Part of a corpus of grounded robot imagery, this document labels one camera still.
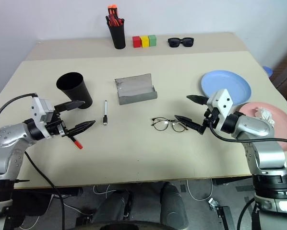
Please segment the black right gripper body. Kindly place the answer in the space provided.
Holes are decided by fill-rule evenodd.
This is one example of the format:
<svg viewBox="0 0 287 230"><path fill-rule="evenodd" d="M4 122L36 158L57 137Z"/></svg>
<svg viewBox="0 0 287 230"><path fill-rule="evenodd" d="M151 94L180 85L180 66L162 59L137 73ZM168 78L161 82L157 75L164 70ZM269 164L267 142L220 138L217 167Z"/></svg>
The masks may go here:
<svg viewBox="0 0 287 230"><path fill-rule="evenodd" d="M212 111L207 109L204 113L204 120L199 128L199 133L203 134L207 128L216 128L219 122L219 110L217 108L213 108Z"/></svg>

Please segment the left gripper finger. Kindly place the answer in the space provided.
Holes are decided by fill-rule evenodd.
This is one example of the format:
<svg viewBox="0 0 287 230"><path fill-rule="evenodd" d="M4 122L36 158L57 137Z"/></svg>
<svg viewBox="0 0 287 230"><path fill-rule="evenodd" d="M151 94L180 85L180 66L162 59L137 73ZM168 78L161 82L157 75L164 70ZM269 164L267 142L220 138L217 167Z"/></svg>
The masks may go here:
<svg viewBox="0 0 287 230"><path fill-rule="evenodd" d="M67 136L67 137L74 137L78 134L81 134L83 132L85 132L88 128L90 128L96 121L95 120L91 120L91 121L85 121L82 122L80 124L77 124L74 128L72 129L66 129L64 131L64 134L62 135Z"/></svg>
<svg viewBox="0 0 287 230"><path fill-rule="evenodd" d="M55 111L57 112L63 112L63 111L70 111L70 110L76 109L82 106L83 104L85 104L85 101L75 100L75 101L69 101L69 102L55 105L54 108L55 108Z"/></svg>

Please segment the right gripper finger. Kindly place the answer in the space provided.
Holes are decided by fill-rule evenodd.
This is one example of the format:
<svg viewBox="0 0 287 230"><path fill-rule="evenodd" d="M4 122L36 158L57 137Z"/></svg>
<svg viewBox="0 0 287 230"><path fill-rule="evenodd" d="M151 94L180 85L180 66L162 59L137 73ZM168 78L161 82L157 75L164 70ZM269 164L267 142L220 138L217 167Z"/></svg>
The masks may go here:
<svg viewBox="0 0 287 230"><path fill-rule="evenodd" d="M198 133L203 133L203 126L200 124L197 124L193 122L190 118L180 116L180 115L175 115L175 118L182 123L184 126L189 127Z"/></svg>
<svg viewBox="0 0 287 230"><path fill-rule="evenodd" d="M189 100L197 103L197 104L200 104L200 105L207 105L207 102L208 102L208 97L205 97L205 96L200 96L200 95L187 95L186 96Z"/></svg>

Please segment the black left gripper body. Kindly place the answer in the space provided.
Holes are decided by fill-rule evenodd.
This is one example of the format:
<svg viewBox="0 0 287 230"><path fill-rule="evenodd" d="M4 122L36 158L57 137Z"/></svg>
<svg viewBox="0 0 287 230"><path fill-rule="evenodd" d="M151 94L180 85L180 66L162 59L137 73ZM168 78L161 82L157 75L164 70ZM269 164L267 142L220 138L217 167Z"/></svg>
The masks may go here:
<svg viewBox="0 0 287 230"><path fill-rule="evenodd" d="M66 125L64 121L61 119L60 113L58 112L54 112L52 119L50 120L50 122L47 122L45 128L51 136L60 135L64 137L68 135Z"/></svg>

